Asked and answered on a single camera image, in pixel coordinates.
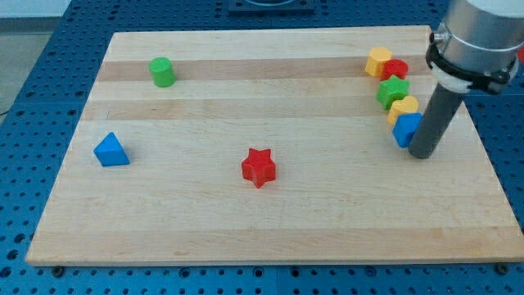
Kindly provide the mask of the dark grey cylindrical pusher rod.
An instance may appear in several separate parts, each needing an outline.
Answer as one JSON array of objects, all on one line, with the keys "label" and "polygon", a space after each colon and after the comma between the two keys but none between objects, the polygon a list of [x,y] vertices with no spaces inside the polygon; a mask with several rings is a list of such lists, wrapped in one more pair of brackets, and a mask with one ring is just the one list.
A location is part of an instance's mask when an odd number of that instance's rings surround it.
[{"label": "dark grey cylindrical pusher rod", "polygon": [[433,154],[464,97],[464,93],[452,92],[441,84],[435,87],[410,141],[411,156],[427,159]]}]

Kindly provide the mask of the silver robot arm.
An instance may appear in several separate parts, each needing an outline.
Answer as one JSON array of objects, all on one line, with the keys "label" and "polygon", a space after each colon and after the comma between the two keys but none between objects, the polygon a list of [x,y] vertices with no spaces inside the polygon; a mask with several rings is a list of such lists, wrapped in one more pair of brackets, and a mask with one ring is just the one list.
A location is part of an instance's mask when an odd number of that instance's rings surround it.
[{"label": "silver robot arm", "polygon": [[518,72],[523,46],[523,2],[452,0],[431,32],[426,62],[437,84],[409,144],[427,159],[471,90],[497,95]]}]

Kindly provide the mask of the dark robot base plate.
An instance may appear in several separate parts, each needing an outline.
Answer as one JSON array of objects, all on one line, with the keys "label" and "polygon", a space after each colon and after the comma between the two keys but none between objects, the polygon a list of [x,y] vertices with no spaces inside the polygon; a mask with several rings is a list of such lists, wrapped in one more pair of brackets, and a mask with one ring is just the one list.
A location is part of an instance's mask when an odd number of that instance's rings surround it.
[{"label": "dark robot base plate", "polygon": [[315,0],[227,0],[230,14],[312,12]]}]

